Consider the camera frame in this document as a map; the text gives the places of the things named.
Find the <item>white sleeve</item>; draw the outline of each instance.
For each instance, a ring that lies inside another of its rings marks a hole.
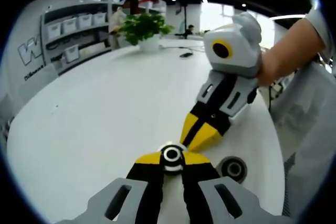
[[[320,35],[321,39],[323,40],[326,49],[321,52],[321,56],[323,57],[326,63],[329,62],[330,58],[335,55],[335,44],[332,39],[332,35],[328,29],[328,24],[325,21],[322,13],[320,10],[312,9],[310,12],[305,16],[305,18],[313,25],[317,33]]]
[[[114,31],[119,24],[119,13],[113,13],[109,18],[109,33]]]

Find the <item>black circle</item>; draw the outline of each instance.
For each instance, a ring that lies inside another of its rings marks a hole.
[[[227,58],[229,56],[229,50],[223,44],[215,43],[212,46],[213,51],[215,54],[220,58]]]
[[[176,158],[177,157],[177,151],[176,150],[167,151],[167,157],[171,158],[171,159]]]
[[[238,176],[241,173],[242,168],[238,163],[231,163],[228,166],[228,171],[232,176]]]
[[[238,157],[226,157],[216,167],[221,177],[230,177],[238,183],[242,183],[247,175],[245,162]]]

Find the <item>gray robot head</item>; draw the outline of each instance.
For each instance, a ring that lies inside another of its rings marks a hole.
[[[233,23],[204,35],[206,55],[214,70],[255,77],[261,62],[261,28],[249,13],[233,17]]]

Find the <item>shelving unit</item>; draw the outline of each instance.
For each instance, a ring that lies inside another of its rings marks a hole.
[[[105,54],[112,50],[108,40],[108,19],[119,6],[122,6],[120,0],[78,0],[78,3],[72,6],[66,6],[59,9],[51,9],[42,14],[40,21],[41,47],[44,55],[45,65],[54,63],[59,75],[72,69],[73,67],[90,60],[98,55]],[[155,8],[152,3],[141,4],[139,9],[146,13],[165,13],[165,5]],[[79,17],[86,14],[106,13],[106,22],[100,25],[91,25],[83,29],[76,29],[70,33],[61,33],[59,36],[49,39],[48,26],[62,23],[65,20]],[[79,56],[79,59],[67,63],[64,66],[57,67],[61,64],[64,51],[74,45],[83,49],[95,44],[104,42],[105,48],[98,49],[89,56]]]
[[[55,43],[61,39],[64,39],[66,37],[71,37],[75,34],[78,34],[78,33],[81,33],[83,31],[88,31],[88,30],[93,30],[93,29],[97,29],[97,28],[101,28],[101,27],[107,27],[109,26],[109,23],[105,22],[104,24],[100,24],[100,25],[93,25],[93,26],[90,26],[90,27],[86,27],[86,28],[83,28],[83,29],[77,29],[76,31],[73,31],[71,33],[66,33],[66,34],[61,34],[60,36],[56,37],[56,38],[53,38],[52,40],[49,40],[47,41],[46,43],[46,46],[52,44],[52,43]]]

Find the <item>green plant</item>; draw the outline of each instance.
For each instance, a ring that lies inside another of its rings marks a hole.
[[[154,34],[167,35],[173,29],[173,26],[164,23],[162,15],[143,13],[127,15],[120,31],[125,33],[126,41],[135,46],[139,41],[151,38]]]

